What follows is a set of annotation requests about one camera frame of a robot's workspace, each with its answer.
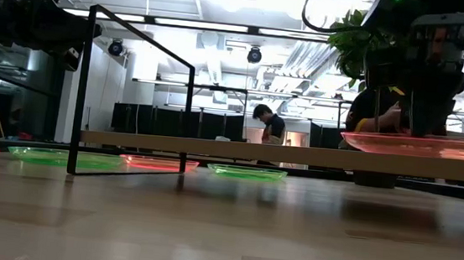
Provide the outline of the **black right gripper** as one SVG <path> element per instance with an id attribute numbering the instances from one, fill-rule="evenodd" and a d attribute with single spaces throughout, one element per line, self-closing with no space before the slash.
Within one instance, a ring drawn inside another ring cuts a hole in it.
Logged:
<path id="1" fill-rule="evenodd" d="M 411 24 L 409 61 L 414 90 L 430 90 L 449 100 L 417 100 L 414 128 L 414 96 L 409 95 L 406 122 L 409 135 L 445 136 L 456 94 L 464 91 L 464 13 L 421 15 Z"/>

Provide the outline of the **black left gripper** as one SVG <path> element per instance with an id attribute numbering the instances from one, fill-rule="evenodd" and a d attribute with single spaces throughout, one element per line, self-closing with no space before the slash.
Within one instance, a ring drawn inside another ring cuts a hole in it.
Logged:
<path id="1" fill-rule="evenodd" d="M 21 41 L 49 54 L 78 56 L 85 45 L 88 20 L 57 6 L 54 0 L 26 0 Z"/>

